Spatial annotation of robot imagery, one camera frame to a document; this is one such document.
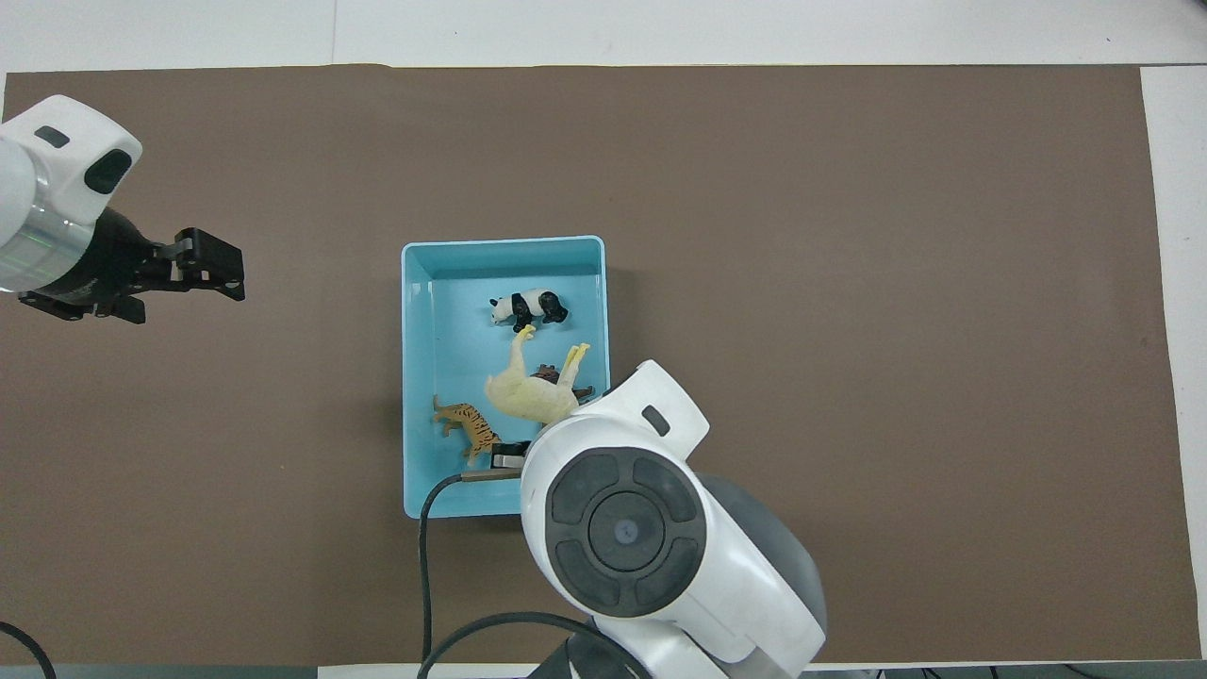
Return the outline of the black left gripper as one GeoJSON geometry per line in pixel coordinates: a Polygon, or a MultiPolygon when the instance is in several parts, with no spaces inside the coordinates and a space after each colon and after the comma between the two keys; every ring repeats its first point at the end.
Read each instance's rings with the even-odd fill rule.
{"type": "Polygon", "coordinates": [[[18,302],[65,322],[94,315],[142,324],[146,310],[139,295],[148,291],[210,289],[245,300],[241,280],[217,275],[244,274],[241,248],[196,227],[177,232],[175,245],[177,267],[198,273],[170,279],[173,262],[158,256],[163,245],[144,238],[124,215],[104,209],[82,257],[56,282],[18,292],[18,302]]]}

